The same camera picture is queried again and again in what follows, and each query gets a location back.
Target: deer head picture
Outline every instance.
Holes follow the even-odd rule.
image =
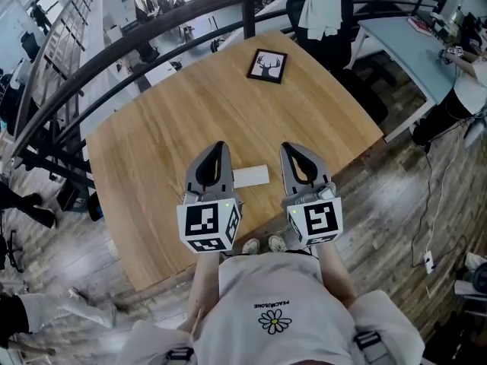
[[[279,71],[277,71],[277,73],[278,73],[277,75],[270,75],[269,70],[271,70],[272,68],[278,68],[279,66],[281,66],[281,61],[279,61],[279,59],[276,58],[275,59],[275,65],[269,64],[269,66],[267,66],[266,63],[263,62],[263,59],[264,59],[264,56],[260,56],[256,61],[256,64],[262,68],[262,76],[263,77],[278,77]]]
[[[285,60],[286,54],[258,49],[247,77],[280,84]]]

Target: daisy print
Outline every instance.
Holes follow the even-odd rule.
[[[276,311],[269,310],[260,316],[259,322],[262,323],[262,328],[266,329],[270,335],[274,335],[276,332],[283,332],[292,322],[289,318],[282,318],[280,309]]]

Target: towel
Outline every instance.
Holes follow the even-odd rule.
[[[306,0],[299,27],[307,28],[309,40],[336,35],[342,25],[342,0]]]

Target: power strip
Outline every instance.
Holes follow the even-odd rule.
[[[425,268],[426,273],[431,274],[434,271],[434,263],[433,263],[433,255],[431,254],[431,250],[428,250],[424,255],[423,259],[425,260]]]

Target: light blue desk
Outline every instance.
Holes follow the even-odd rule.
[[[455,83],[455,65],[438,62],[438,53],[444,46],[433,36],[424,35],[412,28],[407,22],[407,17],[386,17],[358,23],[360,31],[347,68],[351,68],[355,63],[365,37],[373,37],[415,82],[427,99],[426,103],[405,122],[384,137],[386,142],[390,142],[433,106],[441,103]]]

